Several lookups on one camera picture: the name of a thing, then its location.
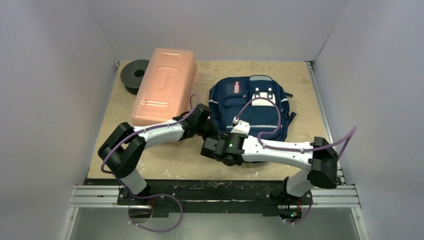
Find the pink pen toy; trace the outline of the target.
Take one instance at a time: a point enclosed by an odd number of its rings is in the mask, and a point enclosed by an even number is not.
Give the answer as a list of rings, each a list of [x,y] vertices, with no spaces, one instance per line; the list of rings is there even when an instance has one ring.
[[[234,94],[239,94],[239,93],[240,93],[240,83],[239,83],[238,81],[236,81],[236,82],[234,83],[234,86],[233,86],[233,93],[234,93]]]

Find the navy blue student backpack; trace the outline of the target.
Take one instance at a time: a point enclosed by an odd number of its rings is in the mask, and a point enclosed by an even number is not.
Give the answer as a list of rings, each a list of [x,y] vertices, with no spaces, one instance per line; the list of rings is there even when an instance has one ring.
[[[234,94],[237,81],[240,93]],[[262,140],[283,142],[296,116],[290,110],[290,97],[292,94],[270,76],[236,76],[218,81],[209,90],[208,106],[221,132],[230,132],[234,117],[240,114],[240,120],[250,125],[250,136],[257,137],[260,132],[265,132]]]

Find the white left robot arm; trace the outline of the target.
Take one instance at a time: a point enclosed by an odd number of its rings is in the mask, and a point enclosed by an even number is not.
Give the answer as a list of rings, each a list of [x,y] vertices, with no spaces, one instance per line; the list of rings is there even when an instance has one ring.
[[[114,175],[130,191],[129,197],[138,205],[149,199],[148,184],[137,171],[143,151],[165,143],[173,143],[200,136],[216,137],[219,130],[212,119],[212,111],[197,104],[191,111],[149,126],[131,126],[120,123],[98,149],[102,159],[100,169]]]

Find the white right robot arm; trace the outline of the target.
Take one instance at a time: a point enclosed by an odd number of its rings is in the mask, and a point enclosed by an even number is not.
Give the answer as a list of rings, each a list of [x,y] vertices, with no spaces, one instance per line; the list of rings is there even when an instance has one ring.
[[[244,163],[274,163],[298,168],[300,171],[284,180],[280,196],[294,203],[314,187],[335,189],[338,154],[323,137],[312,142],[264,140],[242,133],[222,133],[204,139],[200,154],[227,166]]]

